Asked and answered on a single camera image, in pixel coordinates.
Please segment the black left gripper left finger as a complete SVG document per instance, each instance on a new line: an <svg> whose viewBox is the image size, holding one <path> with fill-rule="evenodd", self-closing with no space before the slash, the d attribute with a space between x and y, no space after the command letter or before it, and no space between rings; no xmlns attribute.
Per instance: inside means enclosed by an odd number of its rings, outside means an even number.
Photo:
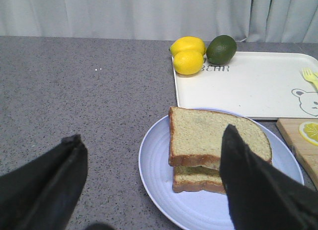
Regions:
<svg viewBox="0 0 318 230"><path fill-rule="evenodd" d="M63 230L87 177L87 149L80 135L0 178L2 230Z"/></svg>

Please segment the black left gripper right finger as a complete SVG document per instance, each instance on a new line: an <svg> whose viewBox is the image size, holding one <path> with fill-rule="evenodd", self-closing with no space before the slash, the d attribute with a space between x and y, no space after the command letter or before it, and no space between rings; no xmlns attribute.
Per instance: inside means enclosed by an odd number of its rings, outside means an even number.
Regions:
<svg viewBox="0 0 318 230"><path fill-rule="evenodd" d="M229 124L220 176L237 230L316 230L318 194L261 159Z"/></svg>

